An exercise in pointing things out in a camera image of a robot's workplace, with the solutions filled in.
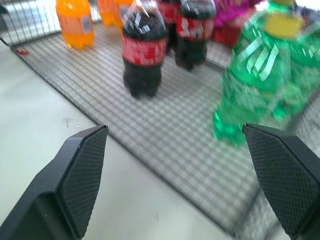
pink object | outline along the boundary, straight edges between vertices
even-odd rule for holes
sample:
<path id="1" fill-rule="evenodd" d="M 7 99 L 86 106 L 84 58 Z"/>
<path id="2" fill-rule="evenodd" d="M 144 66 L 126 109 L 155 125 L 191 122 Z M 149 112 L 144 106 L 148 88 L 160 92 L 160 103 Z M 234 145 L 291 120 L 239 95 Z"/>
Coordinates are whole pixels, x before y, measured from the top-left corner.
<path id="1" fill-rule="evenodd" d="M 236 17 L 243 15 L 255 4 L 263 0 L 214 0 L 216 15 L 214 18 L 215 27 L 224 27 Z"/>

